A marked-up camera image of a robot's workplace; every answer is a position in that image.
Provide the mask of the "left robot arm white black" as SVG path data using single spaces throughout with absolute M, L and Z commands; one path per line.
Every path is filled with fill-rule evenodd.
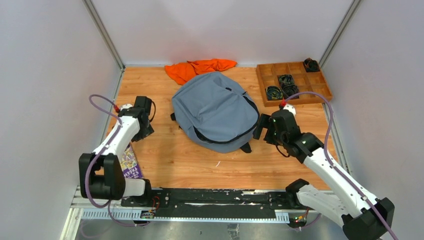
M 82 153 L 78 159 L 80 192 L 82 197 L 93 202 L 95 199 L 121 200 L 133 197 L 140 206 L 149 206 L 153 201 L 151 183 L 144 178 L 126 178 L 120 159 L 128 145 L 145 139 L 154 129 L 151 113 L 155 103 L 147 96 L 137 96 L 134 104 L 121 107 L 112 104 L 115 113 L 97 104 L 98 110 L 115 118 L 111 132 L 92 152 Z

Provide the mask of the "blue grey backpack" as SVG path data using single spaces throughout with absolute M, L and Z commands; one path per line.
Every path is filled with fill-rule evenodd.
M 226 154 L 251 153 L 260 112 L 248 92 L 221 72 L 197 75 L 171 98 L 172 120 L 189 139 Z

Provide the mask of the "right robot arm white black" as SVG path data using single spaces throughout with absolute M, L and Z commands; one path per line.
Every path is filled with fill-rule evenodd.
M 266 129 L 264 141 L 283 147 L 289 156 L 315 172 L 333 191 L 330 196 L 304 179 L 289 184 L 286 204 L 292 209 L 309 207 L 332 220 L 349 240 L 377 240 L 391 229 L 394 204 L 379 199 L 350 176 L 314 134 L 301 132 L 295 111 L 280 109 L 272 115 L 261 114 L 254 139 Z

